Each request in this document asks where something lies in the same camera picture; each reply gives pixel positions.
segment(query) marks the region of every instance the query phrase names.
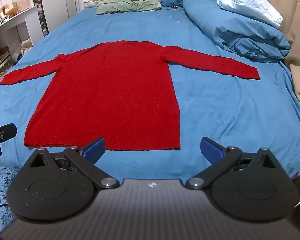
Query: metal screw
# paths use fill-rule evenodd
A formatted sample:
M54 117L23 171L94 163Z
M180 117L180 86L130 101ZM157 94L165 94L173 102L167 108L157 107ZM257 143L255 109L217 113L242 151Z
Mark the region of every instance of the metal screw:
M194 187L200 187L204 184L204 180L201 178L194 177L189 179L189 184Z
M117 180L114 178L104 178L101 180L103 186L111 187L117 183Z

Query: white cabinet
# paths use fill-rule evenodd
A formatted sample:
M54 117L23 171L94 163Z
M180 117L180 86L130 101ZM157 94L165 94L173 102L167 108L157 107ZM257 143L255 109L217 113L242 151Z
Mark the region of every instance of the white cabinet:
M50 33L77 14L75 0L42 0L42 7Z

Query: bed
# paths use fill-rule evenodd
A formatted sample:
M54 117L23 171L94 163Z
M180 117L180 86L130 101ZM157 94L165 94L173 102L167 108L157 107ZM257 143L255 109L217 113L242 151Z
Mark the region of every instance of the bed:
M283 63L253 62L220 49L183 8L99 16L95 12L95 8L87 8L71 18L44 37L10 71L54 59L60 53L126 40L230 57L256 67L261 78L245 80L170 65L180 108L181 149L106 151L95 164L97 167L121 182L124 178L186 181L210 165L200 152L200 140L207 136L244 152L268 147L290 177L300 172L300 102ZM23 145L25 129L53 75L0 86L0 126L13 122L18 128L17 136L2 144L0 166L18 169L34 151ZM51 152L62 150L49 148Z

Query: white desk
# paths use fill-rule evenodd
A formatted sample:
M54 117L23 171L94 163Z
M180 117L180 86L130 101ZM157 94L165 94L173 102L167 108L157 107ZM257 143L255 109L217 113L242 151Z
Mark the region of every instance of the white desk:
M15 30L11 28L22 22L26 22L32 45L35 45L43 38L37 7L33 6L27 10L24 10L23 12L18 13L14 17L11 17L9 20L0 25L0 45L8 45L10 49L10 46L16 40L16 35L14 33Z

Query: wicker basket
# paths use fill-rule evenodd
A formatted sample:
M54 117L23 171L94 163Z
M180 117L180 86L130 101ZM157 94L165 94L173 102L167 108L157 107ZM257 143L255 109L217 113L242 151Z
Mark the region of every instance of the wicker basket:
M22 12L28 8L30 8L29 0L19 0L17 1L18 12Z

